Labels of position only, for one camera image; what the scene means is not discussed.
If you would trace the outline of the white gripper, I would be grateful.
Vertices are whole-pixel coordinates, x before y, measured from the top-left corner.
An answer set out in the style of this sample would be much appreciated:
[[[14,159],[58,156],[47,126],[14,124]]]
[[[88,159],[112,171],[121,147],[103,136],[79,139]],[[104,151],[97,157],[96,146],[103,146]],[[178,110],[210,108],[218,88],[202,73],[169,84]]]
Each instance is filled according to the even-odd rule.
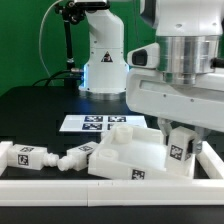
[[[193,153],[211,130],[224,132],[224,72],[198,75],[193,86],[170,85],[156,70],[133,68],[127,75],[126,102],[131,111],[158,117],[164,142],[172,131],[172,121],[198,126]]]

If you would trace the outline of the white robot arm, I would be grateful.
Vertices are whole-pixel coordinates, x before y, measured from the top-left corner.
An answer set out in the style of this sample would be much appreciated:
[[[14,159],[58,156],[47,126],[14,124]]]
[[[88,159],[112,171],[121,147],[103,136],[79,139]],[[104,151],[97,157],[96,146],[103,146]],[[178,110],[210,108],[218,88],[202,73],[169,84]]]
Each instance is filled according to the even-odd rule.
[[[224,60],[218,57],[224,0],[140,0],[140,16],[155,42],[123,55],[124,25],[109,0],[74,0],[90,26],[90,58],[82,91],[124,93],[130,110],[200,134],[224,133]]]

